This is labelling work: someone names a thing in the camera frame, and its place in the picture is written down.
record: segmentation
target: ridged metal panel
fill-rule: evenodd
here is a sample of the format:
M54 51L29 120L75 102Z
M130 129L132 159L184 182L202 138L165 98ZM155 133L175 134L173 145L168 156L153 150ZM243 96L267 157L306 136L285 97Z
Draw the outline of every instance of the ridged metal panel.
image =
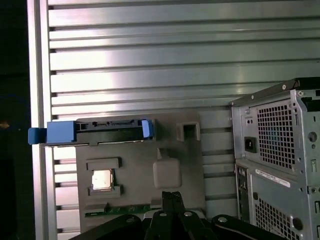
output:
M228 102L320 75L320 0L215 2L40 6L50 65L48 81L43 74L44 121L198 111L208 217L237 215ZM75 158L72 147L46 151L54 162L46 168L49 239L80 231Z

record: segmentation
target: computer tower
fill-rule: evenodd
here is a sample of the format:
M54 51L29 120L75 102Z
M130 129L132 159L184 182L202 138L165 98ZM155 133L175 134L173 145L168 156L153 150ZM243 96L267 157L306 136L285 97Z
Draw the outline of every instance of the computer tower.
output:
M320 77L231 106L239 217L289 240L320 239Z

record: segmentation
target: mesh vent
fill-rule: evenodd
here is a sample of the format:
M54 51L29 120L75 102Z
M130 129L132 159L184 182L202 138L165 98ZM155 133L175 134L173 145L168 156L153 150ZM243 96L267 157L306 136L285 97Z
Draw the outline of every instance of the mesh vent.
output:
M299 240L299 235L290 228L290 218L259 198L255 204L256 225L268 232L277 234L289 240Z
M257 118L261 160L292 169L295 150L291 110L287 105L261 108Z

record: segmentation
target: circuit board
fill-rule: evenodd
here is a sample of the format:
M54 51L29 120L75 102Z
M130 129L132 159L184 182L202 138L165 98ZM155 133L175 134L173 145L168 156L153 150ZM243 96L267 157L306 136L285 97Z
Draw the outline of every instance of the circuit board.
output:
M160 208L151 208L149 204L129 205L129 206L107 206L102 212L87 212L86 217L96 217L105 215L123 215L123 214L144 214L150 210L157 210Z

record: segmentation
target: dark background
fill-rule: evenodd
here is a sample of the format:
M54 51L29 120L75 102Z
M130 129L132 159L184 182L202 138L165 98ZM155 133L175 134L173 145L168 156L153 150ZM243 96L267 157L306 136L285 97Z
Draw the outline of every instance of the dark background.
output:
M35 239L27 0L0 3L1 239Z

